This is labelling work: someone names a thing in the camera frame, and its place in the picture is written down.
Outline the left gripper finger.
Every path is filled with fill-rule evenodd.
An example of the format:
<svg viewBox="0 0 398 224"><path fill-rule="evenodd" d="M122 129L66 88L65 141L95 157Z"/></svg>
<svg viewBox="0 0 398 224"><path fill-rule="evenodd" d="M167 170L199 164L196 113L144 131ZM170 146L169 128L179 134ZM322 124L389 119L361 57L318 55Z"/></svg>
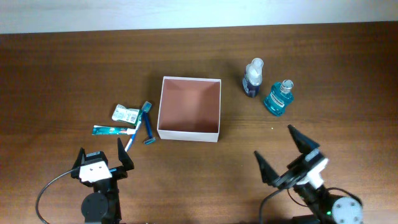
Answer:
<svg viewBox="0 0 398 224"><path fill-rule="evenodd" d="M76 169L85 163L85 156L86 156L85 149L81 147L77 159L73 164L73 169Z"/></svg>
<svg viewBox="0 0 398 224"><path fill-rule="evenodd" d="M125 170L134 169L134 163L129 157L128 153L125 151L123 143L120 138L118 138L118 159L122 163Z"/></svg>

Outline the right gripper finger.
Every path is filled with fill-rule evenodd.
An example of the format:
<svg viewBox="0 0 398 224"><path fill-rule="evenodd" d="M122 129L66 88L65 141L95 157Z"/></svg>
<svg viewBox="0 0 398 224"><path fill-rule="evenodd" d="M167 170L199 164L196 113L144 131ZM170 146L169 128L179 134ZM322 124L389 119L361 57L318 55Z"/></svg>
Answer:
<svg viewBox="0 0 398 224"><path fill-rule="evenodd" d="M262 182L265 184L275 184L280 176L257 151L254 151L254 155L259 165Z"/></svg>
<svg viewBox="0 0 398 224"><path fill-rule="evenodd" d="M293 125L289 124L288 126L289 133L298 148L299 152L302 154L309 154L314 149L318 149L320 147L319 143L310 139L306 135L302 134L298 129L296 129Z"/></svg>

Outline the green toothpaste tube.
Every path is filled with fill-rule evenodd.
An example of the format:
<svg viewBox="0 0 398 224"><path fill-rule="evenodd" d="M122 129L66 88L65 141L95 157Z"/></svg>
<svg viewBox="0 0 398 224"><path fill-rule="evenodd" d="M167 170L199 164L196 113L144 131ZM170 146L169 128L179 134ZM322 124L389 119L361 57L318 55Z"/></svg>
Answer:
<svg viewBox="0 0 398 224"><path fill-rule="evenodd" d="M92 135L133 135L136 130L132 128L109 127L109 126L93 126Z"/></svg>

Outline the green white soap box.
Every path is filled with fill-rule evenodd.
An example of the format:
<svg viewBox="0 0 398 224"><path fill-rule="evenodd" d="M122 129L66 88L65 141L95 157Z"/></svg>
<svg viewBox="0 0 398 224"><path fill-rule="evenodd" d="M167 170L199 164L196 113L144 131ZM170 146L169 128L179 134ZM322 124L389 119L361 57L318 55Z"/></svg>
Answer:
<svg viewBox="0 0 398 224"><path fill-rule="evenodd" d="M117 104L111 116L113 121L120 121L132 125L136 125L142 110L134 108L126 108L123 105Z"/></svg>

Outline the teal mouthwash bottle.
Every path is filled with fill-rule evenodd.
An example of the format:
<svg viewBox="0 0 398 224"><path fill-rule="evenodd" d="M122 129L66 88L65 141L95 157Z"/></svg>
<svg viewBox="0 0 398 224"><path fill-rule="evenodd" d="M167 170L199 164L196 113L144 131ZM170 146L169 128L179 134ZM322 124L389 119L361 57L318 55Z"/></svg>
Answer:
<svg viewBox="0 0 398 224"><path fill-rule="evenodd" d="M294 100L292 80L276 82L271 86L269 95L264 99L264 106L274 116L282 116L286 107Z"/></svg>

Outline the dark blue pump bottle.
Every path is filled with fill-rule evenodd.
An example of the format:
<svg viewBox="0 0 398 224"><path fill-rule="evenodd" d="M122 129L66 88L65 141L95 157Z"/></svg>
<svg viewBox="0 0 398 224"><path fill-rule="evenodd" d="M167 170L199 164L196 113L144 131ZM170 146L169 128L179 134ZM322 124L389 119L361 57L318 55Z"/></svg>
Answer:
<svg viewBox="0 0 398 224"><path fill-rule="evenodd" d="M262 84L262 68L264 62L261 58L254 58L246 65L243 77L243 90L248 97L254 98L259 93Z"/></svg>

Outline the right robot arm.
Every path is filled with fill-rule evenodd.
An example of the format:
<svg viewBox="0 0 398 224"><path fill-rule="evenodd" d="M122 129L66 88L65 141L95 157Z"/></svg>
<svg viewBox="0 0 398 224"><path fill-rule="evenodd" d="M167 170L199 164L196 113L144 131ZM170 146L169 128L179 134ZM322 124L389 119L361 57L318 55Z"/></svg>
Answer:
<svg viewBox="0 0 398 224"><path fill-rule="evenodd" d="M335 223L349 224L363 222L363 203L351 192L324 186L321 172L329 159L319 150L319 143L302 134L291 124L289 133L300 152L300 156L287 165L282 175L257 152L254 151L262 182L275 187L276 191L266 196L259 206L259 223L264 223L264 206L272 197L293 189L303 200L301 206L309 208L311 215L296 216L292 223Z"/></svg>

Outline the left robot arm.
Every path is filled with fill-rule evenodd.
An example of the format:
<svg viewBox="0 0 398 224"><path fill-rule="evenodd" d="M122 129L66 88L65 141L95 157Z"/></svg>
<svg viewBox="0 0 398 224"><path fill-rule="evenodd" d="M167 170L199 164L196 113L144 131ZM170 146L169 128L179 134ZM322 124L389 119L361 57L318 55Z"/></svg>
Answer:
<svg viewBox="0 0 398 224"><path fill-rule="evenodd" d="M134 163L118 139L120 166L109 168L103 151L87 154L80 149L72 166L71 178L91 187L93 193L81 203L85 223L119 223L122 220L118 181L127 178L127 172L134 169Z"/></svg>

